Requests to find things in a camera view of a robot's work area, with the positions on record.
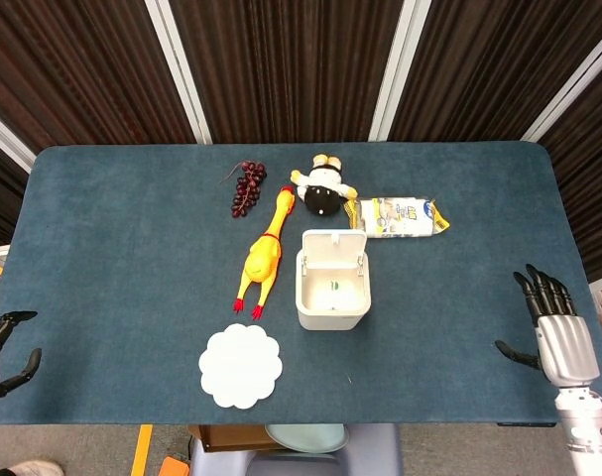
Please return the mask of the right robot hand black silver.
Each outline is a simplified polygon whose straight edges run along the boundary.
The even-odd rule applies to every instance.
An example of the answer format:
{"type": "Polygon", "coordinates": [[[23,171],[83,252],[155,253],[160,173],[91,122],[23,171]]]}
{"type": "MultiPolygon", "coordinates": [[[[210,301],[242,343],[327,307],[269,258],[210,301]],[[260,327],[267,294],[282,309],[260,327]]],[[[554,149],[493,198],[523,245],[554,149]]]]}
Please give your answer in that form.
{"type": "Polygon", "coordinates": [[[513,276],[531,317],[537,352],[520,352],[500,339],[494,345],[510,361],[541,371],[557,388],[590,386],[600,369],[586,320],[561,281],[531,264],[526,271],[513,276]]]}

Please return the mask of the beige lidded trash bin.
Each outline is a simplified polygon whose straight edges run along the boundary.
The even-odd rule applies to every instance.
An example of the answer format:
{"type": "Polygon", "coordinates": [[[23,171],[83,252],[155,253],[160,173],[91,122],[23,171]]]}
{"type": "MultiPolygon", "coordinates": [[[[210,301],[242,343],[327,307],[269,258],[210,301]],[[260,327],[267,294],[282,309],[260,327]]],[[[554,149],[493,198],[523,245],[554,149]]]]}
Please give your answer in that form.
{"type": "Polygon", "coordinates": [[[296,307],[306,330],[353,329],[371,307],[367,236],[361,230],[313,229],[296,256],[296,307]]]}

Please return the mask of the light pink shoe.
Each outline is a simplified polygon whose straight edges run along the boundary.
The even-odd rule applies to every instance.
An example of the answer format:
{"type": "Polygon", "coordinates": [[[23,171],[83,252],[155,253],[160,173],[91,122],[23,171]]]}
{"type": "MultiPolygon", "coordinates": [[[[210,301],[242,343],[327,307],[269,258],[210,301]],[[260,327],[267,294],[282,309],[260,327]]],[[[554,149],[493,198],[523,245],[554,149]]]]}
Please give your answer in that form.
{"type": "Polygon", "coordinates": [[[64,471],[55,462],[33,459],[0,468],[0,476],[64,476],[64,471]]]}

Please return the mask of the blue felt table cover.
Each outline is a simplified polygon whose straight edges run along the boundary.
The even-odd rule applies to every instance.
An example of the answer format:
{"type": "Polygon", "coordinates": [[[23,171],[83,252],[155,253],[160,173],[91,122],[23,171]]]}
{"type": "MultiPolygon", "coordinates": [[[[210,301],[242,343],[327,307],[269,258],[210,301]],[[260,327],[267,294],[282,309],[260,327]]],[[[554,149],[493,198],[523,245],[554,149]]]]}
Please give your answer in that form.
{"type": "Polygon", "coordinates": [[[601,367],[602,331],[546,150],[526,142],[51,147],[37,158],[0,280],[0,314],[33,310],[0,356],[34,379],[0,400],[0,424],[214,422],[552,422],[554,388],[494,342],[532,352],[513,274],[532,264],[569,289],[601,367]],[[339,228],[297,205],[261,325],[283,373],[253,408],[222,409],[200,386],[208,338],[234,313],[250,245],[293,169],[318,153],[371,196],[432,198],[450,228],[374,240],[371,309],[352,330],[303,329],[295,257],[310,228],[339,228]],[[233,218],[243,161],[267,177],[233,218]]]}

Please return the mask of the white blue yellow snack bag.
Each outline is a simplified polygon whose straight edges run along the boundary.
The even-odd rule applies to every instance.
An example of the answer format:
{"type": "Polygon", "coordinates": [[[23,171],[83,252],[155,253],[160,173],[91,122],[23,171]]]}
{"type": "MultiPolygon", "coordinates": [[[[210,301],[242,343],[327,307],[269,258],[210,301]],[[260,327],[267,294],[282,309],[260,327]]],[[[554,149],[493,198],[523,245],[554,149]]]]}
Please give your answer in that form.
{"type": "Polygon", "coordinates": [[[431,237],[450,228],[432,199],[373,197],[348,200],[344,211],[351,229],[368,238],[431,237]]]}

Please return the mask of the orange plastic item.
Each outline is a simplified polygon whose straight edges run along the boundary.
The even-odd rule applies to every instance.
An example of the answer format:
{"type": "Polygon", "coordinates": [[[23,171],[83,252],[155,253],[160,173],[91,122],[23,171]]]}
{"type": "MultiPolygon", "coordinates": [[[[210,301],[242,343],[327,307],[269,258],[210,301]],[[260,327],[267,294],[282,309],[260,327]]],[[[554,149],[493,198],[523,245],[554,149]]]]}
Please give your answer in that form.
{"type": "Polygon", "coordinates": [[[189,476],[189,465],[184,461],[167,456],[162,462],[158,476],[189,476]]]}

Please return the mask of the lavender grey plastic stool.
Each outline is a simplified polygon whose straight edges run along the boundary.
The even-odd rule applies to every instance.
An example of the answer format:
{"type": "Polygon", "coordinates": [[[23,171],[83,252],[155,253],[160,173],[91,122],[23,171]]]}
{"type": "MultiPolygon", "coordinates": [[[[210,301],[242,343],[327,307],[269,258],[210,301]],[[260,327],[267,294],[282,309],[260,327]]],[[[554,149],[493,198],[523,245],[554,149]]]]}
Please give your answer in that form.
{"type": "Polygon", "coordinates": [[[291,450],[206,452],[190,445],[189,476],[403,476],[398,427],[351,424],[344,447],[331,453],[291,450]]]}

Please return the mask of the white flower-shaped paint palette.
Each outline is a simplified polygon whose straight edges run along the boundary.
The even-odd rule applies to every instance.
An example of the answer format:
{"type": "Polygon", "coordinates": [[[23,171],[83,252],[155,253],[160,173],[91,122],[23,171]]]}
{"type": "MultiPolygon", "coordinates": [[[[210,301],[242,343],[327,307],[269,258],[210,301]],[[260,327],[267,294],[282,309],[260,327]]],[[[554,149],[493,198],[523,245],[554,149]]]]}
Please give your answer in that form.
{"type": "Polygon", "coordinates": [[[278,341],[261,326],[233,323],[209,337],[198,368],[217,406],[248,410],[274,392],[283,362],[278,341]]]}

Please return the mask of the brown cardboard box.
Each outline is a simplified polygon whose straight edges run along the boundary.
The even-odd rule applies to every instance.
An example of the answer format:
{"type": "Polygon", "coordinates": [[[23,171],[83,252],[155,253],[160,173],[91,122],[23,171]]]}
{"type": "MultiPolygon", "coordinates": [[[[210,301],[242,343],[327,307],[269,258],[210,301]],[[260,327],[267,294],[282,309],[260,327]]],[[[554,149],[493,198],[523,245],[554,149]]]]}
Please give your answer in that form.
{"type": "Polygon", "coordinates": [[[205,452],[284,449],[263,424],[191,424],[187,430],[205,452]]]}

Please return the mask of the pale teal round plate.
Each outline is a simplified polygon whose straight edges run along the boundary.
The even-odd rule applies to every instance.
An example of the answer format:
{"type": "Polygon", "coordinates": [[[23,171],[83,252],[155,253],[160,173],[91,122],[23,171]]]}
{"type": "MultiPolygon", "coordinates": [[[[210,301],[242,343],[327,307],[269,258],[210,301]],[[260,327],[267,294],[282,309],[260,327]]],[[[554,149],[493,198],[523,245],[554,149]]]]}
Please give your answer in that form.
{"type": "Polygon", "coordinates": [[[334,452],[349,440],[342,423],[267,424],[265,431],[279,445],[303,453],[334,452]]]}

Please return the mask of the small cream toy behind bin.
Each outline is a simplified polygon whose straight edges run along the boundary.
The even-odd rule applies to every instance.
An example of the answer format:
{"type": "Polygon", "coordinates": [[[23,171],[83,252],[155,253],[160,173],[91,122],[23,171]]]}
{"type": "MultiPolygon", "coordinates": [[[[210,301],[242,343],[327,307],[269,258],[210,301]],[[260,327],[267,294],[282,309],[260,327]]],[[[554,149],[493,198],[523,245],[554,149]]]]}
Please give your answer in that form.
{"type": "Polygon", "coordinates": [[[342,164],[339,158],[318,154],[312,158],[307,175],[299,170],[291,172],[291,181],[297,195],[311,213],[330,216],[337,213],[344,200],[355,199],[357,190],[342,181],[342,164]]]}

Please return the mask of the yellow rubber chicken toy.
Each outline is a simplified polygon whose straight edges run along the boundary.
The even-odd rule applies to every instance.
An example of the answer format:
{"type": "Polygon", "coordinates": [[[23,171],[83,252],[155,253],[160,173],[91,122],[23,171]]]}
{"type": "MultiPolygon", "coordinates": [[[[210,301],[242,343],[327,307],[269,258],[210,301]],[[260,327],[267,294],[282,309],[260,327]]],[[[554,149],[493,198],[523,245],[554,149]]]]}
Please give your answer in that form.
{"type": "Polygon", "coordinates": [[[233,303],[233,310],[244,308],[245,294],[251,284],[260,285],[260,296],[252,310],[252,318],[259,320],[278,275],[282,258],[281,232],[287,217],[293,212],[296,202],[291,185],[281,188],[276,199],[276,209],[266,231],[252,244],[245,259],[239,290],[233,303]]]}

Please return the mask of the dark purple grape bunch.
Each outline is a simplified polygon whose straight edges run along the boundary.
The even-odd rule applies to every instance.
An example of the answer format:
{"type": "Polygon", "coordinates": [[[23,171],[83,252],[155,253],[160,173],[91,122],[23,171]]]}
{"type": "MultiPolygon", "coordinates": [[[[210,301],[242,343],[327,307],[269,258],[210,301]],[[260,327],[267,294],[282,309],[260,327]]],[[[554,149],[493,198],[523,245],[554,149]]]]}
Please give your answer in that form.
{"type": "Polygon", "coordinates": [[[267,177],[266,167],[261,162],[243,161],[236,164],[220,182],[230,179],[240,172],[232,199],[231,215],[233,218],[245,217],[253,208],[261,195],[261,185],[267,177]]]}

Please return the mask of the white partition post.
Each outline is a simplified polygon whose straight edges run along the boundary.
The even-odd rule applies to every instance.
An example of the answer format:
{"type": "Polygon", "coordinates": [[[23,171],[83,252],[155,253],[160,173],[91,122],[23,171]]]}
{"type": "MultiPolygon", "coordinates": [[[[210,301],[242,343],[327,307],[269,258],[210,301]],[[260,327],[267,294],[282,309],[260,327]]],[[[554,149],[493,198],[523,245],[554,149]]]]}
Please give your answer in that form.
{"type": "Polygon", "coordinates": [[[1,119],[0,150],[27,174],[32,171],[37,155],[1,119]]]}
{"type": "Polygon", "coordinates": [[[403,1],[370,126],[370,142],[389,138],[431,2],[403,1]]]}
{"type": "Polygon", "coordinates": [[[211,145],[212,136],[189,66],[170,0],[144,0],[190,130],[198,144],[211,145]]]}
{"type": "Polygon", "coordinates": [[[552,100],[523,134],[521,140],[537,143],[602,71],[602,39],[591,50],[552,100]]]}

